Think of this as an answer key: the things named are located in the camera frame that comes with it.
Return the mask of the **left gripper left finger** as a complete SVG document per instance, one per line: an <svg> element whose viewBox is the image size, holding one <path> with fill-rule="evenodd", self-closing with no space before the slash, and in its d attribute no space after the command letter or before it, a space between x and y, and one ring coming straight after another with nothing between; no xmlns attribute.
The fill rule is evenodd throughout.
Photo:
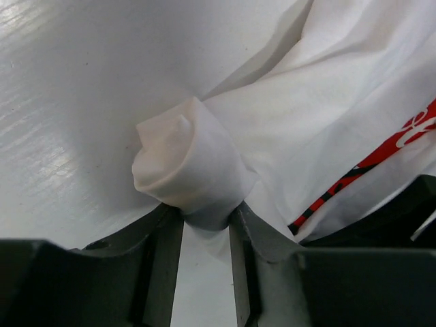
<svg viewBox="0 0 436 327"><path fill-rule="evenodd" d="M169 326L181 253L183 220L160 205L83 249L79 296L70 326Z"/></svg>

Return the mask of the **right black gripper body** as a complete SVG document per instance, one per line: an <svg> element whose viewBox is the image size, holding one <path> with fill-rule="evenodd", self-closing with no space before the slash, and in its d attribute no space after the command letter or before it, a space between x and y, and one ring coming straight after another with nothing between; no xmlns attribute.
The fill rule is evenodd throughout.
<svg viewBox="0 0 436 327"><path fill-rule="evenodd" d="M399 195L361 220L305 247L411 247L412 234L435 211L435 177L417 177Z"/></svg>

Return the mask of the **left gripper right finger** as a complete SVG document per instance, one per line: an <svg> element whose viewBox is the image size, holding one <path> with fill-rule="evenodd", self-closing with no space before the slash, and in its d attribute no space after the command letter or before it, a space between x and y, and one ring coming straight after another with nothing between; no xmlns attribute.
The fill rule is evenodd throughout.
<svg viewBox="0 0 436 327"><path fill-rule="evenodd" d="M259 218L246 203L229 216L238 326L302 326L298 245Z"/></svg>

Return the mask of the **white printed t-shirt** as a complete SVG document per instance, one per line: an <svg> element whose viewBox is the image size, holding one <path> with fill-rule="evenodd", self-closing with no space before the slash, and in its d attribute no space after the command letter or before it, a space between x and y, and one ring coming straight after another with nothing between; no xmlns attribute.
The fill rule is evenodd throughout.
<svg viewBox="0 0 436 327"><path fill-rule="evenodd" d="M299 40L267 74L137 126L135 188L212 252L241 203L305 243L435 174L435 2L302 6Z"/></svg>

